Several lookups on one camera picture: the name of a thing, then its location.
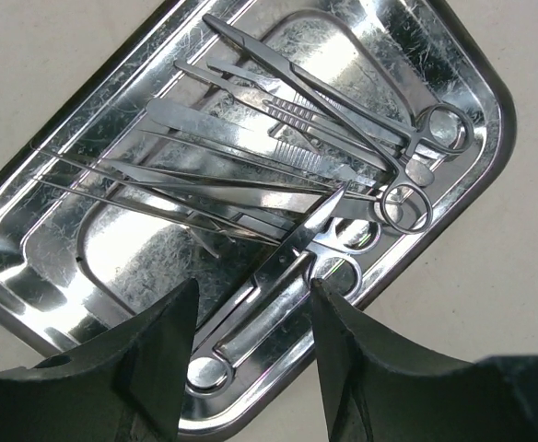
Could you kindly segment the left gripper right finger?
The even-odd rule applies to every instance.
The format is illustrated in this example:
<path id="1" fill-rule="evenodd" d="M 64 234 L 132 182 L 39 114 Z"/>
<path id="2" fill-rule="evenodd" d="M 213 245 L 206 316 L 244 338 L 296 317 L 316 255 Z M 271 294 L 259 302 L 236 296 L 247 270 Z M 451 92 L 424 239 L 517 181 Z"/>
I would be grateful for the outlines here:
<path id="1" fill-rule="evenodd" d="M 415 343 L 310 284 L 331 441 L 538 441 L 538 355 L 474 363 Z"/>

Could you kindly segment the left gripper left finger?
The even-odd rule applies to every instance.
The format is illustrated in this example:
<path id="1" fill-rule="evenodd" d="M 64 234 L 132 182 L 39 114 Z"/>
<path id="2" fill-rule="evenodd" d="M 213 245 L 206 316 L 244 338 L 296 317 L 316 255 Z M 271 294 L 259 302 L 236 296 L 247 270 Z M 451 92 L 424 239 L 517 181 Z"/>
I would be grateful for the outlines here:
<path id="1" fill-rule="evenodd" d="M 1 371 L 0 441 L 176 440 L 198 306 L 187 279 L 69 351 Z"/>

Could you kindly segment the small steel scissors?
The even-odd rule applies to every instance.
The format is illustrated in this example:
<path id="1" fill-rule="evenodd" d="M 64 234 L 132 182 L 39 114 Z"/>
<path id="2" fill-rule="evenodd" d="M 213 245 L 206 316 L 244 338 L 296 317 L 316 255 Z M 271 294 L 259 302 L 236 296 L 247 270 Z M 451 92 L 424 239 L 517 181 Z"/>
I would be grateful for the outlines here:
<path id="1" fill-rule="evenodd" d="M 322 195 L 306 213 L 303 220 L 290 229 L 277 249 L 251 274 L 247 282 L 201 327 L 193 340 L 193 353 L 187 370 L 187 388 L 195 395 L 211 395 L 222 390 L 234 378 L 234 364 L 219 349 L 221 340 L 245 327 L 254 310 L 277 291 L 297 261 L 311 257 L 308 277 L 315 276 L 320 262 L 341 259 L 349 262 L 356 280 L 350 292 L 361 287 L 361 270 L 351 258 L 349 248 L 338 243 L 333 212 L 344 200 L 347 186 Z"/>

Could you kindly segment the beige surgical wrap cloth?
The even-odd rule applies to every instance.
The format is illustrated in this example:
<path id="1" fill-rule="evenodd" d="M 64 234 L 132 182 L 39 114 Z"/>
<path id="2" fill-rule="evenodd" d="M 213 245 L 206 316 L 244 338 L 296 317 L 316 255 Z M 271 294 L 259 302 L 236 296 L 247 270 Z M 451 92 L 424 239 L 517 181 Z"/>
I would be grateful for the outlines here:
<path id="1" fill-rule="evenodd" d="M 0 169 L 157 9 L 155 1 L 0 1 Z M 498 179 L 367 313 L 464 360 L 538 353 L 538 1 L 454 1 L 511 92 Z"/>

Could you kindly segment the steel forceps with ring handles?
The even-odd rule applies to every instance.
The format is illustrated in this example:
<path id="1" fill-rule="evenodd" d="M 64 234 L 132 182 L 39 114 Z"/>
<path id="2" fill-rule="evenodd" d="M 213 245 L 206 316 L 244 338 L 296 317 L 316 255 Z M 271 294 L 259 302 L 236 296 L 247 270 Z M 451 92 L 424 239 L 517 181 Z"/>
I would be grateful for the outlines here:
<path id="1" fill-rule="evenodd" d="M 331 274 L 335 273 L 336 270 L 340 266 L 342 266 L 344 262 L 346 262 L 353 271 L 353 284 L 351 284 L 348 287 L 348 290 L 342 294 L 343 297 L 348 298 L 358 294 L 361 291 L 363 285 L 363 272 L 361 270 L 360 264 L 357 261 L 356 256 L 363 255 L 375 247 L 375 245 L 380 239 L 381 226 L 377 223 L 370 223 L 371 225 L 375 225 L 375 227 L 370 228 L 373 231 L 371 233 L 368 233 L 367 236 L 363 238 L 362 241 L 360 241 L 361 245 L 364 245 L 365 247 L 351 248 L 345 245 L 343 240 L 337 236 L 337 225 L 335 223 L 337 219 L 339 218 L 332 218 L 331 220 L 329 220 L 327 225 L 325 225 L 324 230 L 321 233 L 317 234 L 312 240 L 312 242 L 310 242 L 306 246 L 304 253 L 313 253 L 314 258 L 313 261 L 311 261 L 311 264 L 309 264 L 308 267 L 304 270 L 302 278 L 304 281 L 304 285 L 307 287 L 308 291 L 310 291 L 310 282 L 312 279 L 328 279 Z M 261 236 L 261 234 L 265 234 L 269 238 L 276 240 L 277 247 L 280 247 L 280 244 L 283 243 L 283 241 L 287 238 L 290 233 L 290 230 L 293 231 L 294 227 L 296 227 L 294 226 L 290 229 L 283 229 L 280 227 L 273 226 L 271 224 L 264 223 L 263 221 L 256 220 L 255 218 L 252 218 L 248 215 L 244 215 L 240 219 L 240 221 L 245 223 L 245 227 L 252 226 L 253 230 L 257 232 L 256 236 L 258 238 Z M 319 272 L 321 266 L 325 265 L 325 263 L 330 260 L 338 261 L 336 265 L 333 265 L 327 273 L 322 274 L 321 272 Z M 276 275 L 273 275 L 272 271 L 269 271 L 269 276 L 267 280 L 269 283 L 268 289 L 276 288 L 277 284 L 280 283 L 285 278 L 285 275 L 289 272 L 289 268 L 292 266 L 297 266 L 297 264 L 295 263 L 288 264 L 287 258 L 286 264 L 284 265 L 286 266 L 286 269 L 277 270 Z M 245 304 L 251 304 L 251 302 L 253 302 L 255 299 L 262 299 L 262 284 L 264 284 L 263 278 L 265 278 L 265 276 L 261 276 L 260 280 L 259 277 L 256 276 L 256 274 L 262 271 L 260 269 L 262 269 L 263 266 L 264 263 L 261 265 L 261 267 L 259 267 L 258 270 L 255 270 L 253 272 L 252 276 L 250 277 L 251 281 L 249 283 L 245 283 L 242 288 L 239 289 L 237 293 L 235 293 L 235 295 L 238 295 L 236 301 L 237 304 L 240 304 L 242 301 L 245 301 Z"/>

